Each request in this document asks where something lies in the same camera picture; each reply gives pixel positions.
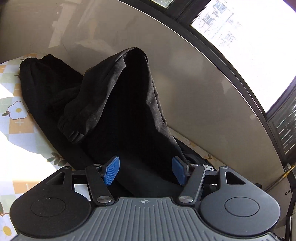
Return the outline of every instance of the window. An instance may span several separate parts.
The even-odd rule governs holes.
[[[167,8],[173,0],[152,0],[152,1],[159,4],[162,7]]]
[[[211,0],[191,23],[267,112],[296,76],[296,13],[283,0]]]

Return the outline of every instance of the gray plastic cover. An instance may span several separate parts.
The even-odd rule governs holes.
[[[37,241],[22,234],[13,241]],[[208,228],[190,207],[170,198],[119,198],[112,206],[98,207],[84,225],[47,241],[234,241]],[[279,241],[267,233],[252,241]]]

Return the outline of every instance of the blue gripper pad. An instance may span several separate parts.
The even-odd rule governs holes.
[[[114,178],[116,177],[119,171],[119,157],[115,157],[108,166],[106,166],[106,174],[103,176],[104,183],[109,186],[113,182]]]
[[[176,157],[172,159],[172,170],[180,185],[186,184],[186,175],[183,165]]]

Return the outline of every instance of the black garment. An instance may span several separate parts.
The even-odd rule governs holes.
[[[75,169],[120,158],[110,187],[117,196],[178,196],[172,173],[179,156],[170,134],[148,59],[138,48],[113,55],[85,75],[47,55],[20,65],[29,111],[56,150]]]

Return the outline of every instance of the patterned tablecloth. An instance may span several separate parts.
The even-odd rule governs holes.
[[[69,166],[44,136],[22,98],[20,63],[31,57],[43,55],[27,54],[0,65],[0,241],[16,235],[9,218],[12,203],[60,167]],[[214,167],[224,165],[176,131],[170,131]],[[75,191],[89,199],[85,185],[75,185]]]

